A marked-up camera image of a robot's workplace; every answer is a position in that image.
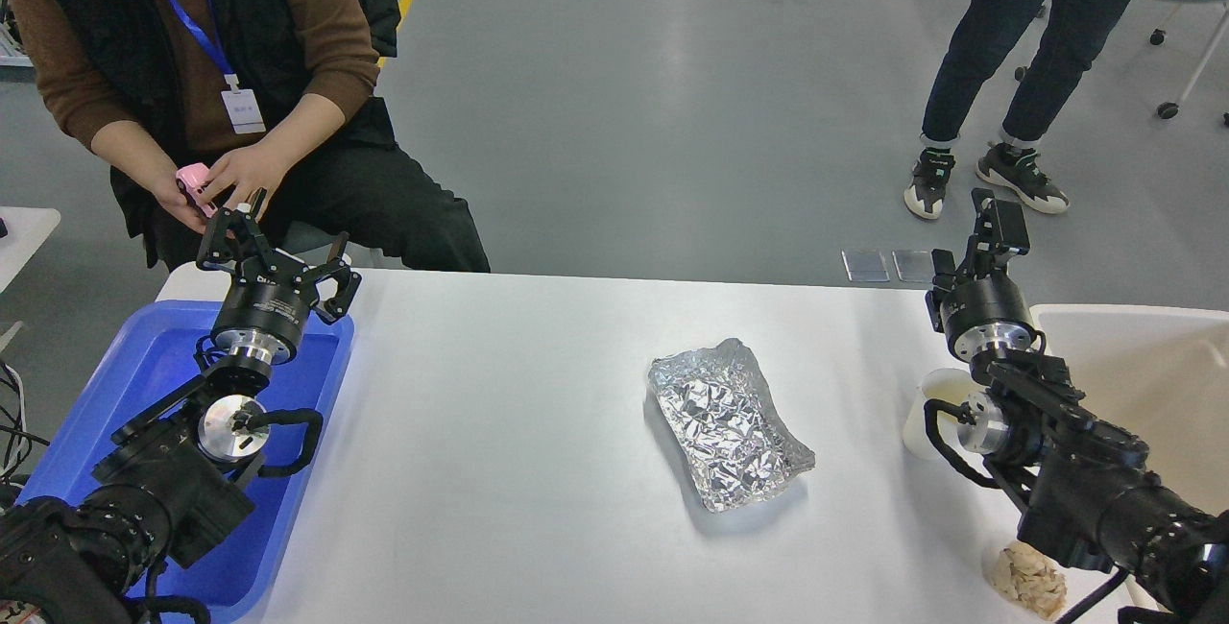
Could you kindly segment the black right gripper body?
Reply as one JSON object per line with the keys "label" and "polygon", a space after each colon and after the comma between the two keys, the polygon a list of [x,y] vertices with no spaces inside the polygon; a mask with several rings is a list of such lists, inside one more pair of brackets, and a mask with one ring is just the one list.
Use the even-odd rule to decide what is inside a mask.
{"label": "black right gripper body", "polygon": [[1005,275],[932,287],[927,306],[934,330],[948,339],[948,353],[965,364],[984,353],[1030,351],[1037,340],[1030,306]]}

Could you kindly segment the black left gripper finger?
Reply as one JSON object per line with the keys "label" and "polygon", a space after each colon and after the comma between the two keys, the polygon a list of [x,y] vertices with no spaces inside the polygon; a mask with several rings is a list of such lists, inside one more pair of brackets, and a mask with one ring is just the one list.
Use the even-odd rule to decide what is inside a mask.
{"label": "black left gripper finger", "polygon": [[279,260],[273,244],[257,222],[267,197],[258,188],[237,208],[220,208],[206,222],[195,267],[203,271],[277,273]]}
{"label": "black left gripper finger", "polygon": [[[351,300],[356,296],[356,287],[363,278],[350,265],[344,257],[349,244],[349,233],[338,233],[331,244],[329,253],[324,258],[324,264],[307,267],[304,270],[304,295],[312,298],[311,310],[324,324],[334,324],[350,310]],[[328,298],[321,298],[320,284],[333,281],[336,291]]]}

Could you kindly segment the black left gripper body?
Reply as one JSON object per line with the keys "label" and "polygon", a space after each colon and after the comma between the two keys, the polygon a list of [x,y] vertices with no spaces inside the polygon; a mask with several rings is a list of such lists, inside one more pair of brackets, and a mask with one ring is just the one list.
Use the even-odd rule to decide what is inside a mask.
{"label": "black left gripper body", "polygon": [[238,260],[211,327],[211,343],[231,354],[254,349],[262,360],[296,357],[312,306],[320,301],[315,283],[302,278],[308,270],[295,255],[277,255],[272,267],[259,255]]}

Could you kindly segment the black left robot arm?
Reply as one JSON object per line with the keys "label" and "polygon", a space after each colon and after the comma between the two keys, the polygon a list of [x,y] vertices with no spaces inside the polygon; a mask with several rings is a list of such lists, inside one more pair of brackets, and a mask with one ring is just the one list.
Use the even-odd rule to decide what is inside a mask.
{"label": "black left robot arm", "polygon": [[257,222],[264,197],[206,224],[197,267],[227,273],[229,292],[199,340],[199,373],[111,435],[98,486],[77,506],[41,496],[2,513],[4,622],[210,622],[202,601],[159,595],[159,576],[168,563],[194,565],[249,517],[254,478],[290,478],[313,461],[324,414],[257,398],[296,357],[310,314],[340,321],[361,278],[347,233],[316,267],[273,247]]}

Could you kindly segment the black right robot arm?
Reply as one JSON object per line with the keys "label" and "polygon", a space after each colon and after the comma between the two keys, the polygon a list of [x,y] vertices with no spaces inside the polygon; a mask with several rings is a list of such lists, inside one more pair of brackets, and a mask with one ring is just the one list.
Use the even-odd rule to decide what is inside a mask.
{"label": "black right robot arm", "polygon": [[1159,610],[1125,607],[1121,623],[1224,623],[1227,515],[1212,517],[1145,466],[1148,443],[1088,411],[1070,369],[1046,353],[1008,262],[1030,251],[1023,205],[975,188],[964,260],[932,252],[934,330],[978,391],[923,407],[925,435],[952,470],[1020,510],[1019,540],[1064,567],[1109,580],[1062,615],[1084,612],[1133,579]]}

